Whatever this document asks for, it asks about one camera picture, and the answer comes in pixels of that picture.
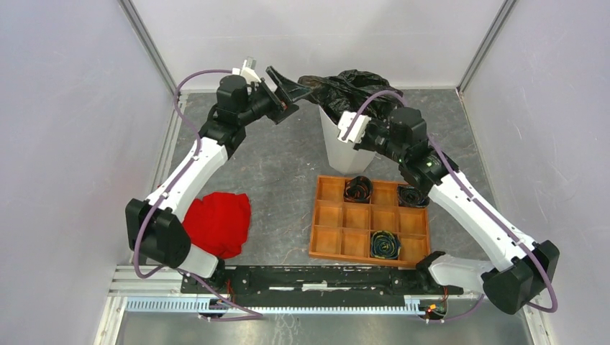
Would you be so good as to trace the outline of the white trash bin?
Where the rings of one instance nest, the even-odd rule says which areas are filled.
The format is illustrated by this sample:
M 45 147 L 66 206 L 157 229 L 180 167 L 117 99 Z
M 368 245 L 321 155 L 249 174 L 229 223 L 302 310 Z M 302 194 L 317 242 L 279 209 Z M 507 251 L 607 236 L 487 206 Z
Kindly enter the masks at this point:
M 363 173 L 373 161 L 375 153 L 354 150 L 349 143 L 338 140 L 340 129 L 321 106 L 318 109 L 329 166 L 343 175 Z

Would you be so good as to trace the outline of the black trash bag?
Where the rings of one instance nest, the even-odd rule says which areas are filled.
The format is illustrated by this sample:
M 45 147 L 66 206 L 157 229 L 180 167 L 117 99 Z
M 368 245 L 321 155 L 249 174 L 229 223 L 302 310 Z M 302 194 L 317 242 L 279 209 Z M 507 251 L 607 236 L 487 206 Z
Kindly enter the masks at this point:
M 343 112 L 356 112 L 363 103 L 379 91 L 404 92 L 394 88 L 379 74 L 364 70 L 344 70 L 327 77 L 303 75 L 298 83 L 311 89 L 306 100 L 320 106 L 330 120 L 337 124 Z

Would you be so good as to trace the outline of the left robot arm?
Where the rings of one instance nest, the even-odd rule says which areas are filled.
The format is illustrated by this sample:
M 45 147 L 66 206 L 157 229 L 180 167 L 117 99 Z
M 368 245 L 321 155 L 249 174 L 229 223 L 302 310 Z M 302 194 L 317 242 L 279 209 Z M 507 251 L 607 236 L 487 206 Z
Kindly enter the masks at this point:
M 202 128 L 195 131 L 192 148 L 180 165 L 143 200 L 133 198 L 125 208 L 129 248 L 134 265 L 140 256 L 161 265 L 199 276 L 209 293 L 219 292 L 226 274 L 217 256 L 196 246 L 183 227 L 191 202 L 209 178 L 226 163 L 246 137 L 247 125 L 266 116 L 279 124 L 298 110 L 297 101 L 312 92 L 282 76 L 274 67 L 266 73 L 271 89 L 249 67 L 222 70 L 223 78 Z

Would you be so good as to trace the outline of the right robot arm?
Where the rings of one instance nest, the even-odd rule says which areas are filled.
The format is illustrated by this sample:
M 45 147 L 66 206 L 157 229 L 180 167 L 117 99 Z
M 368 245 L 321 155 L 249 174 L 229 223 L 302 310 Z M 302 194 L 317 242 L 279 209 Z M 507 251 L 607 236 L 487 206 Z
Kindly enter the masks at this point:
M 480 293 L 509 315 L 526 305 L 546 313 L 558 310 L 552 286 L 560 256 L 557 246 L 520 231 L 477 192 L 428 135 L 419 110 L 397 108 L 386 121 L 364 117 L 353 142 L 357 150 L 396 162 L 403 179 L 448 212 L 487 256 L 475 260 L 434 252 L 415 274 L 422 292 L 459 287 Z

